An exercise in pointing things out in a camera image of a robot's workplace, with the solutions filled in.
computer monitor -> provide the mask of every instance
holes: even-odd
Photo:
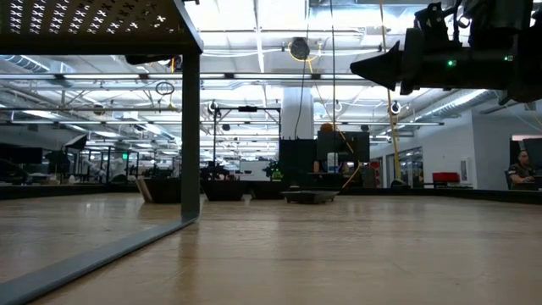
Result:
[[[542,170],[542,139],[525,139],[523,140],[523,147],[528,154],[528,160],[531,163],[531,167],[535,170]]]
[[[369,162],[369,133],[363,131],[345,131],[342,134],[354,151],[353,154],[339,131],[319,131],[316,140],[316,159],[326,160],[328,153],[338,153],[340,161]]]

white wall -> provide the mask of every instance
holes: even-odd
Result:
[[[444,123],[443,126],[422,127],[413,138],[402,138],[398,143],[398,150],[416,147],[423,149],[423,176],[426,183],[433,182],[434,172],[459,173],[461,160],[470,158],[473,169],[470,173],[472,186],[477,187],[472,113],[467,111],[458,119],[445,119]],[[393,145],[378,145],[371,150],[371,158],[385,157],[392,153]]]
[[[535,115],[542,120],[540,111]],[[542,125],[534,119],[533,113],[524,111],[521,105],[495,114],[473,116],[479,189],[507,189],[504,171],[510,166],[510,139],[513,135],[542,135],[537,129],[542,130]]]

column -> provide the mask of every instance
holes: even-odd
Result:
[[[314,106],[311,87],[285,87],[282,99],[282,135],[286,140],[314,139]]]
[[[184,54],[180,213],[200,214],[200,54]]]

glass wall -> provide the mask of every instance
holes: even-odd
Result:
[[[386,156],[387,186],[395,179],[394,155]],[[399,152],[399,168],[401,180],[411,187],[423,187],[423,149],[421,147]]]

wooden floor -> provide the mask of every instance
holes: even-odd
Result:
[[[443,197],[205,203],[37,304],[540,304],[542,207]]]
[[[179,218],[139,194],[0,201],[0,283]]]

